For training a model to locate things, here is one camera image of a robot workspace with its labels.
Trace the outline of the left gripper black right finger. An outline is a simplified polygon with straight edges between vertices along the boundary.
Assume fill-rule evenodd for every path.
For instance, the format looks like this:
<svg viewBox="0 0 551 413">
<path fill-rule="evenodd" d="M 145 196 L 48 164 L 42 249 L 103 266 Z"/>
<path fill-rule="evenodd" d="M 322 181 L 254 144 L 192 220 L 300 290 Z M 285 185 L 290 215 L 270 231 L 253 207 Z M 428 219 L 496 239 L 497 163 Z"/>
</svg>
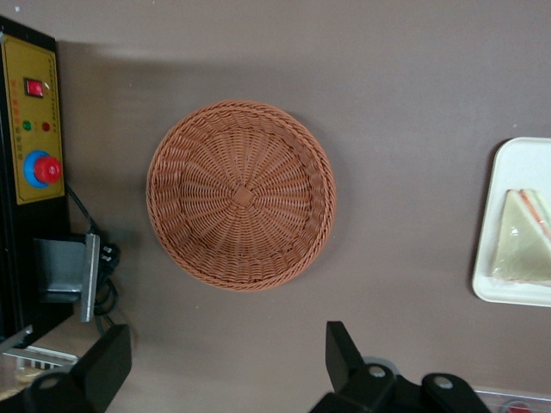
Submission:
<svg viewBox="0 0 551 413">
<path fill-rule="evenodd" d="M 325 365 L 333 391 L 312 408 L 323 412 L 487 412 L 464 380 L 430 373 L 415 385 L 380 363 L 367 363 L 340 321 L 326 324 Z"/>
</svg>

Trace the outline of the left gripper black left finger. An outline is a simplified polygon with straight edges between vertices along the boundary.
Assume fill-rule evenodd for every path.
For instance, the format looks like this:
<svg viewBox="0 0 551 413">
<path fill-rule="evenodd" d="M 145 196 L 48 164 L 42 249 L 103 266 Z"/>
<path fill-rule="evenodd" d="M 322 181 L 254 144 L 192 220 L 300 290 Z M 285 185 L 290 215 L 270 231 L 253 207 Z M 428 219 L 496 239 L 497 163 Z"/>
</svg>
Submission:
<svg viewBox="0 0 551 413">
<path fill-rule="evenodd" d="M 109 328 L 69 369 L 46 373 L 22 394 L 25 412 L 104 412 L 132 369 L 130 329 Z"/>
</svg>

